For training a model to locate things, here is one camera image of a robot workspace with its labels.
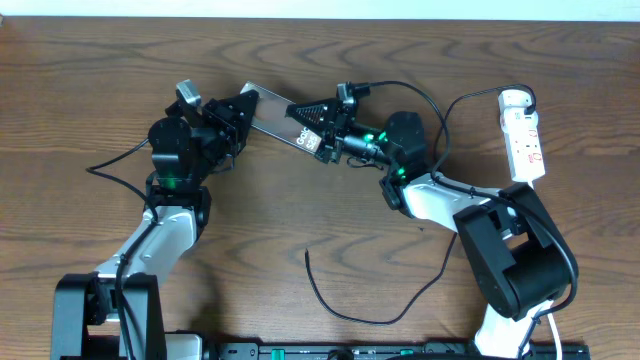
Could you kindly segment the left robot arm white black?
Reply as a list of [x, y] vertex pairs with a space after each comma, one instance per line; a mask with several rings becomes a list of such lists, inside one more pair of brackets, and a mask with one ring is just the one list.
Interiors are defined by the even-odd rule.
[[153, 171], [135, 193], [142, 219], [129, 239], [86, 274], [66, 274], [54, 292], [53, 359], [211, 359], [196, 332], [168, 332], [160, 292], [208, 224], [204, 180], [233, 169], [259, 102], [255, 90], [207, 103], [188, 81], [145, 139]]

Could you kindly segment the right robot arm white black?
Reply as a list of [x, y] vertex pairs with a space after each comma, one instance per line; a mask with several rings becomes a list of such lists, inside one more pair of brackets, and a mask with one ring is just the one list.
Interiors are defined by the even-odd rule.
[[488, 302], [476, 349], [521, 359], [533, 351], [539, 319], [574, 299], [578, 266], [532, 186], [545, 173], [536, 101], [524, 91], [504, 90], [498, 103], [515, 182], [506, 189], [473, 187], [428, 165], [424, 127], [414, 112], [392, 114], [381, 130], [357, 124], [354, 106], [338, 99], [290, 105], [286, 114], [319, 137], [316, 155], [324, 161], [348, 153], [388, 164], [380, 181], [388, 206], [460, 238]]

